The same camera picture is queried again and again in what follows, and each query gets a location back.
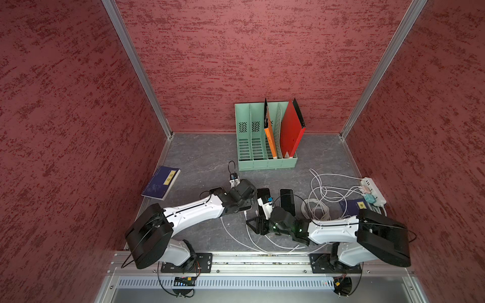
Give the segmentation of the red folder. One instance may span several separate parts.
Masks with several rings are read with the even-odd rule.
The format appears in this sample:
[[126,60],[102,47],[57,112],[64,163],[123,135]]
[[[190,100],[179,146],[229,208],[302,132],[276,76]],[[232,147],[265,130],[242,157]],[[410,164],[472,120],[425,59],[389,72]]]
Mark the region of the red folder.
[[286,159],[293,158],[306,130],[298,101],[289,102],[280,125],[280,149]]

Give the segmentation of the right purple book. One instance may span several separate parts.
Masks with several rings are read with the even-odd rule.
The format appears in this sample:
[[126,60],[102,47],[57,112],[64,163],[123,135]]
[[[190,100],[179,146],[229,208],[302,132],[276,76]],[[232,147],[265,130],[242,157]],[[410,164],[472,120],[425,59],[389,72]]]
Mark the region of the right purple book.
[[339,202],[339,205],[341,206],[344,217],[358,215],[360,210],[370,210],[370,205],[364,198],[342,200]]

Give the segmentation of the black phone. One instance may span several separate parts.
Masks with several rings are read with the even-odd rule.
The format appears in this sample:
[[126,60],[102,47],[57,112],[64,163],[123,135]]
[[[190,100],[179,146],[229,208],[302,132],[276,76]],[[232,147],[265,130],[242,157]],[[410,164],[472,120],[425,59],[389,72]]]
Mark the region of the black phone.
[[239,212],[245,212],[252,209],[252,205],[247,205],[239,208]]
[[269,188],[258,188],[257,198],[262,199],[264,203],[271,197]]
[[280,189],[280,206],[293,217],[296,216],[294,191],[292,189]]

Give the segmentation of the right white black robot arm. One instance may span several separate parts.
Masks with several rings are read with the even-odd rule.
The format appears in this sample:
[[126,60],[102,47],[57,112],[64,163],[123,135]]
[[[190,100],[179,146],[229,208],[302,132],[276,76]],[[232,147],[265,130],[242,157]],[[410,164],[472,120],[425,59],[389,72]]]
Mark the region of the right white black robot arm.
[[353,267],[381,260],[389,265],[410,267],[409,229],[402,223],[369,209],[341,220],[314,221],[297,219],[281,207],[270,217],[258,216],[246,221],[254,233],[284,235],[309,246],[331,244],[328,261],[334,267]]

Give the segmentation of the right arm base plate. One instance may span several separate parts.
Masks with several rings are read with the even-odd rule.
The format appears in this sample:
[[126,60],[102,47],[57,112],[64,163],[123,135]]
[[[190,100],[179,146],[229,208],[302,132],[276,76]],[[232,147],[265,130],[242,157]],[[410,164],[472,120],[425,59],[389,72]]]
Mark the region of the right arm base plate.
[[309,262],[313,273],[325,273],[335,275],[362,273],[362,268],[360,265],[345,265],[339,261],[337,255],[310,254]]

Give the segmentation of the green file organizer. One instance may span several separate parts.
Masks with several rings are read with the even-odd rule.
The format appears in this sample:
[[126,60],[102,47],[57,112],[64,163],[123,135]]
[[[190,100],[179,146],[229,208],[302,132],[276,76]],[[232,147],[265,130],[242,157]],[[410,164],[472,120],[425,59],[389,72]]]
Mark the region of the green file organizer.
[[298,157],[273,158],[268,143],[263,102],[235,104],[237,166],[240,171],[292,169]]

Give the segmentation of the purple book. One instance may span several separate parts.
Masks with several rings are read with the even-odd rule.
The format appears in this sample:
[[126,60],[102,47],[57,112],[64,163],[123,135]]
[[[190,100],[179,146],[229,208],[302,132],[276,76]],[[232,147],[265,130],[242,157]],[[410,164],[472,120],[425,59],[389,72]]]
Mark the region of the purple book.
[[141,195],[164,201],[180,172],[179,168],[160,166]]
[[339,205],[341,206],[344,217],[358,215],[360,210],[370,210],[370,205],[364,198],[342,200],[339,202]]

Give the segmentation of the white power strip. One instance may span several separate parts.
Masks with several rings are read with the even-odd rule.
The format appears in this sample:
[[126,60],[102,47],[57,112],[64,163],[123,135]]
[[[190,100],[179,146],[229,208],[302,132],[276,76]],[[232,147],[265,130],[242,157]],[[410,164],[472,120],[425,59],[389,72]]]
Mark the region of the white power strip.
[[374,205],[377,207],[384,207],[386,205],[386,199],[381,191],[378,189],[376,183],[371,178],[363,178],[360,184],[369,190],[370,194],[376,200]]

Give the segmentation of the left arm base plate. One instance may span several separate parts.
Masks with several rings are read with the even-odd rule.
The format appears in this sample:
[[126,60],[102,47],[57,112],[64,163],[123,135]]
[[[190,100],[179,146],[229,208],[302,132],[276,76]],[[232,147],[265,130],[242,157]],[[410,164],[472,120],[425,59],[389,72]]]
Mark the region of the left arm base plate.
[[161,263],[161,273],[194,273],[196,275],[200,273],[210,273],[212,268],[212,253],[195,253],[190,256],[181,265],[174,265],[172,263]]

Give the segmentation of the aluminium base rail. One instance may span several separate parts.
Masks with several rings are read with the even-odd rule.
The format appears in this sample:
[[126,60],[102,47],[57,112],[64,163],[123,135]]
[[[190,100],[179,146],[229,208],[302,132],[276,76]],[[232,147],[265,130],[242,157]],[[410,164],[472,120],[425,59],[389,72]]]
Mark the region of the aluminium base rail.
[[117,252],[97,302],[426,302],[415,271],[366,263],[360,274],[313,273],[309,256],[214,252],[210,273],[161,273],[160,264],[122,268]]

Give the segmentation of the grey patterned folder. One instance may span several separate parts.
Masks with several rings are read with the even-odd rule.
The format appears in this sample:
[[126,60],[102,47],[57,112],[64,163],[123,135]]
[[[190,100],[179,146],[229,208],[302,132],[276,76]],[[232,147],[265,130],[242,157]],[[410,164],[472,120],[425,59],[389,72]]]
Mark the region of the grey patterned folder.
[[282,118],[282,110],[281,107],[277,107],[276,115],[274,118],[274,137],[275,137],[275,144],[277,150],[277,156],[279,159],[282,159],[282,150],[280,147],[280,127],[281,127],[281,118]]

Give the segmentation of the left purple book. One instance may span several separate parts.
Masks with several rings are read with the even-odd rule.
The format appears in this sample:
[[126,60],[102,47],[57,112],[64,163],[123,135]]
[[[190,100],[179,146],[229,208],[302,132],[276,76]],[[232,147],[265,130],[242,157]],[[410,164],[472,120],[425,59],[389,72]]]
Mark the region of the left purple book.
[[160,166],[141,195],[164,201],[180,172],[179,168]]

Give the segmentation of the orange folder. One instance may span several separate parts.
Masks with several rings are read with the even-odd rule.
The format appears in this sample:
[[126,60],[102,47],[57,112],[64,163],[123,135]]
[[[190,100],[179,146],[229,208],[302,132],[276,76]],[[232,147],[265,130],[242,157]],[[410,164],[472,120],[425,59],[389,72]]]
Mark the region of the orange folder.
[[265,130],[266,138],[269,143],[272,158],[277,159],[278,158],[277,148],[275,144],[274,132],[273,132],[272,122],[270,118],[269,104],[267,102],[267,99],[265,99],[265,103],[264,103],[264,130]]

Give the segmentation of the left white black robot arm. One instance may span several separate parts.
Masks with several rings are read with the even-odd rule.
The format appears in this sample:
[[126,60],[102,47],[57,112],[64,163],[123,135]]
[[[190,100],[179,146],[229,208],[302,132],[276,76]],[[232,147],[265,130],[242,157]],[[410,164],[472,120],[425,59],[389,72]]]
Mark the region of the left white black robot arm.
[[152,204],[125,233],[130,255],[121,267],[134,263],[142,270],[156,263],[170,263],[182,272],[193,271],[198,254],[187,240],[177,241],[173,237],[204,221],[249,210],[256,201],[256,187],[242,179],[229,191],[214,188],[207,197],[178,207]]

